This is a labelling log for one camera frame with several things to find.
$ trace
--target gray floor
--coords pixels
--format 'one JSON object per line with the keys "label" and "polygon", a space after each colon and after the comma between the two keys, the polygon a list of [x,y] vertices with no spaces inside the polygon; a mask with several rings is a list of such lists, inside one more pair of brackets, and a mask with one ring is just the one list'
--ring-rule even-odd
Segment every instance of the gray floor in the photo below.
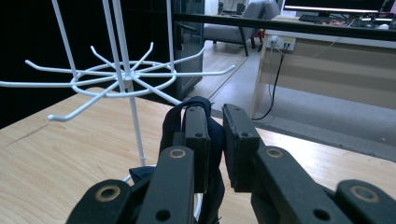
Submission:
{"label": "gray floor", "polygon": [[[221,116],[223,104],[249,111],[259,59],[259,53],[253,53],[211,94],[215,116]],[[269,99],[266,94],[256,117],[267,111]],[[395,110],[276,87],[272,112],[255,124],[273,132],[396,161]]]}

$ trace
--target gray chair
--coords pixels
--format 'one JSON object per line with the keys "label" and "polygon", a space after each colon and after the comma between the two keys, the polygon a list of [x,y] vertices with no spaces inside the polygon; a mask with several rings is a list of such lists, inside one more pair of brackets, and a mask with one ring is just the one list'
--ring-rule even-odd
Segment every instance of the gray chair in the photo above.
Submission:
{"label": "gray chair", "polygon": [[[264,13],[264,1],[250,3],[245,11],[242,13],[243,19],[262,19]],[[254,42],[254,35],[257,33],[257,28],[208,24],[204,28],[204,40],[212,40],[213,44],[217,41],[241,44],[245,48],[245,53],[248,56],[247,41],[250,39],[253,49],[256,48]]]}

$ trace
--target keyboard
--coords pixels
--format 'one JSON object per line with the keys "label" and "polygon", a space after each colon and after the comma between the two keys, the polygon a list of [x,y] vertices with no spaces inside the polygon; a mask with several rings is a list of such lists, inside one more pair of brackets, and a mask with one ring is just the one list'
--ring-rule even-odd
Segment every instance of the keyboard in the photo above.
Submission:
{"label": "keyboard", "polygon": [[313,16],[313,15],[302,15],[299,18],[299,21],[308,21],[308,22],[313,22],[313,23],[318,23],[318,22],[327,22],[329,23],[330,21],[344,21],[347,22],[347,19],[343,18],[338,18],[338,17],[322,17],[322,16]]}

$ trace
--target wooden desk panel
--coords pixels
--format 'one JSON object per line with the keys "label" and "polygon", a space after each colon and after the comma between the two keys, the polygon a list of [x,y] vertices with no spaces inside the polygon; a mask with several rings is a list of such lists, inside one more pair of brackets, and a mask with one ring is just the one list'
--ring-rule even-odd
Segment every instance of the wooden desk panel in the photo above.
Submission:
{"label": "wooden desk panel", "polygon": [[[0,131],[0,223],[64,223],[92,185],[123,179],[140,166],[128,99],[102,99],[75,119],[50,122],[89,97],[75,95]],[[136,98],[147,164],[158,159],[163,118],[170,109]],[[334,189],[342,179],[368,181],[396,198],[396,164],[278,133],[258,130],[267,145],[288,150],[320,184]],[[257,223],[250,195],[234,193],[224,159],[223,223]]]}

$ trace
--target white wire rack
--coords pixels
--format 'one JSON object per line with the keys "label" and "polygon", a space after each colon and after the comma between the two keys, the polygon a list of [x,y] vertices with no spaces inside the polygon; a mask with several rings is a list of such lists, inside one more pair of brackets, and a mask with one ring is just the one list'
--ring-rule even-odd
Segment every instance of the white wire rack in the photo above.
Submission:
{"label": "white wire rack", "polygon": [[[37,64],[32,63],[31,61],[26,60],[25,62],[33,67],[36,70],[43,71],[43,72],[53,72],[53,73],[66,73],[66,74],[72,74],[72,78],[70,82],[56,82],[56,83],[51,83],[51,82],[10,82],[10,81],[0,81],[0,86],[1,87],[8,87],[8,88],[72,88],[75,92],[85,94],[88,96],[91,96],[91,100],[86,102],[84,105],[81,105],[80,107],[76,108],[73,112],[71,112],[68,115],[65,116],[60,116],[60,115],[48,115],[48,120],[54,120],[54,121],[68,121],[81,112],[83,112],[85,109],[87,109],[89,106],[93,105],[95,102],[100,100],[103,97],[106,98],[126,98],[128,97],[130,100],[131,104],[131,109],[132,109],[132,116],[134,120],[134,132],[135,132],[135,137],[136,137],[136,142],[137,142],[137,147],[139,151],[139,158],[140,158],[140,163],[142,166],[146,165],[145,164],[145,156],[144,156],[144,151],[143,151],[143,144],[141,140],[141,134],[140,134],[140,128],[139,128],[139,122],[138,122],[138,117],[137,117],[137,111],[136,111],[136,103],[135,103],[135,97],[136,96],[141,96],[144,94],[148,93],[155,93],[159,96],[161,96],[163,99],[171,102],[174,105],[178,105],[180,103],[179,100],[175,99],[174,97],[164,93],[162,89],[168,87],[171,85],[173,82],[176,81],[177,77],[198,77],[198,76],[221,76],[224,75],[231,70],[234,69],[234,65],[230,66],[228,69],[224,71],[219,71],[219,72],[205,72],[205,73],[178,73],[175,70],[175,64],[177,63],[183,63],[188,60],[200,57],[205,49],[202,49],[200,52],[198,52],[195,55],[192,55],[187,58],[183,58],[180,60],[174,60],[172,50],[169,50],[169,58],[170,62],[168,63],[158,63],[158,62],[150,62],[146,61],[147,57],[150,55],[152,49],[153,49],[153,43],[150,44],[148,51],[139,61],[129,61],[129,55],[128,55],[128,48],[127,48],[127,43],[126,43],[126,37],[125,37],[125,32],[124,32],[124,27],[123,27],[123,20],[122,20],[122,14],[121,14],[121,5],[120,5],[120,0],[112,0],[112,5],[113,5],[113,11],[114,11],[114,18],[115,18],[115,24],[116,28],[113,27],[113,21],[111,19],[111,14],[110,14],[110,6],[108,1],[109,0],[103,0],[103,8],[105,12],[105,18],[106,18],[106,26],[107,26],[107,31],[108,31],[108,36],[109,36],[109,43],[111,47],[111,52],[113,56],[113,63],[109,61],[108,59],[102,57],[98,52],[96,52],[94,47],[91,47],[92,54],[99,58],[103,64],[97,65],[95,67],[91,67],[88,69],[84,70],[79,70],[75,67],[73,55],[69,46],[69,42],[67,39],[66,35],[66,30],[64,29],[64,22],[62,19],[61,11],[59,9],[59,5],[57,0],[51,0],[52,5],[55,11],[56,19],[59,25],[59,29],[61,31],[62,35],[62,40],[64,42],[64,48],[65,52],[67,55],[67,59],[70,64],[70,68],[54,68],[54,67],[43,67],[39,66]],[[171,13],[171,7],[170,7],[170,0],[166,0],[166,13],[167,13],[167,24],[168,24],[168,37],[169,37],[169,49],[173,49],[173,39],[172,37],[172,13]],[[115,31],[117,31],[118,35],[118,41],[116,40],[115,36]],[[117,46],[119,45],[120,47],[120,55],[121,55],[121,60],[119,58],[119,53]],[[145,67],[143,69],[139,69],[140,65],[150,65],[149,67]],[[113,68],[114,71],[102,71],[105,68]],[[153,71],[161,69],[161,68],[166,68],[169,70],[169,73],[155,73]],[[85,75],[91,75],[94,78],[88,79],[88,80],[80,80],[83,76]],[[167,81],[165,81],[163,84],[158,85],[158,86],[151,86],[147,82],[143,81],[140,79],[141,77],[169,77]],[[107,81],[113,81],[112,84],[110,84],[107,88],[105,88],[101,92],[93,92],[93,91],[84,91],[81,89],[81,86],[85,85],[91,85],[91,84],[97,84],[97,83],[102,83],[102,82],[107,82]],[[133,82],[138,83],[139,85],[143,86],[145,89],[142,91],[134,91],[133,87]],[[114,92],[113,90],[119,87],[120,92]]]}

